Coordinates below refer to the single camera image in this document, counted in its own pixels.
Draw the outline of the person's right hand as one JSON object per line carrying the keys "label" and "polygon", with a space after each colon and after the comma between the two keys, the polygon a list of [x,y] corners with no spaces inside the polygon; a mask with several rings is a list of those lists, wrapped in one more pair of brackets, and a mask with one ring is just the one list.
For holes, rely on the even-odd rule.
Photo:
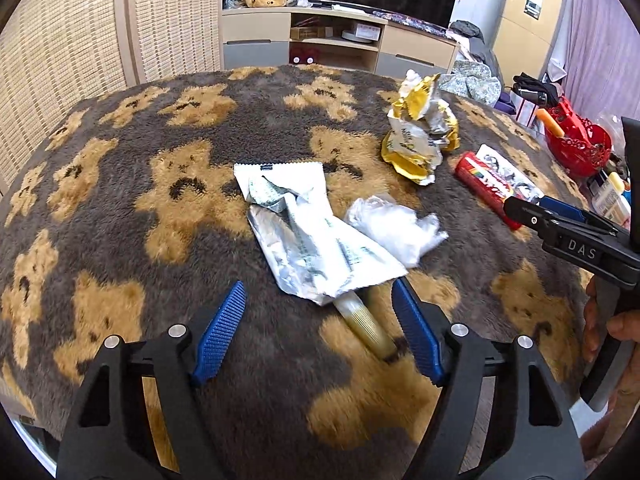
{"label": "person's right hand", "polygon": [[587,286],[584,358],[588,362],[580,397],[604,421],[588,432],[587,456],[610,452],[639,413],[639,299],[603,278]]}

